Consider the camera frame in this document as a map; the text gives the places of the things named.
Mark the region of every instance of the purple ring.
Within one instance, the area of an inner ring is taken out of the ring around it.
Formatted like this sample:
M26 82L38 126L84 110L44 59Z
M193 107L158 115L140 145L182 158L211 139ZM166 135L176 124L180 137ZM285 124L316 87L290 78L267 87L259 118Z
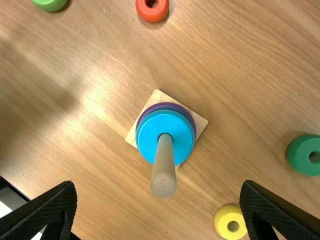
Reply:
M142 121L142 119L145 118L145 116L147 116L148 114L154 112L155 110L159 110L159 109L174 110L174 111L184 115L184 117L186 117L186 119L188 119L190 124L192 125L193 131L194 131L194 137L195 138L197 137L196 123L195 123L195 120L193 119L193 117L191 116L190 112L188 112L183 106L180 106L180 105L178 105L176 103L172 103L172 102L156 103L156 104L148 107L146 110L144 110L136 123L135 130L137 131L140 122Z

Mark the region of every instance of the yellow ring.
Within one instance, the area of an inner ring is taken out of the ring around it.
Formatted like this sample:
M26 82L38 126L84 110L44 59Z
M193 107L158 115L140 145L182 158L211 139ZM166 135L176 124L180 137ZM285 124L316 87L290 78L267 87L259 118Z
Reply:
M236 205L220 207L213 217L213 223L218 234L227 240L239 240L247 233L244 216Z

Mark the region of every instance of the orange ring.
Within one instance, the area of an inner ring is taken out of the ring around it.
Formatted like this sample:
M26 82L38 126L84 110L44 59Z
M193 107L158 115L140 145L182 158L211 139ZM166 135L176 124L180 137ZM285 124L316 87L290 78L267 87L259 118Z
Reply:
M150 23L156 23L163 20L169 12L169 0L157 0L155 7L147 5L148 0L136 0L136 11L144 20Z

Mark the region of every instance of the square wooden base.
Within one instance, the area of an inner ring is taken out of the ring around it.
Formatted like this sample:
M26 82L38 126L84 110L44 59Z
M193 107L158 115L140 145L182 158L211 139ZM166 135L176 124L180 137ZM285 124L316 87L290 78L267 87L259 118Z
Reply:
M146 102L145 106L143 107L142 111L140 112L139 116L136 118L133 126L131 127L130 131L128 132L127 136L125 137L125 141L134 146L135 148L137 148L137 144L136 144L136 125L138 122L138 119L140 117L140 115L150 106L157 104L157 103L163 103L163 102L169 102L169 103L175 103L175 104L179 104L182 107L184 107L185 109L188 110L188 112L191 114L191 116L194 119L195 125L196 125L196 141L197 139L200 137L201 133L204 131L204 129L206 128L208 121L206 119L204 119L202 116L196 114L194 111L188 109L187 107L185 107L184 105L182 105L180 102L174 100L172 97L169 97L167 94L163 93L162 91L156 89L154 90L154 92L152 93L151 97L149 98L149 100Z

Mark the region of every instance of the stacked rings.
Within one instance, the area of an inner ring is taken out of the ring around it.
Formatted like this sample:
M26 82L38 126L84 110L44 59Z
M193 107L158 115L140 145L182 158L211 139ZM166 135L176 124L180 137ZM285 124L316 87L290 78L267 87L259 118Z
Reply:
M147 108L136 125L135 141L141 155L154 164L161 134L172 137L174 164L180 165L191 154L197 136L196 123L182 106L161 102Z

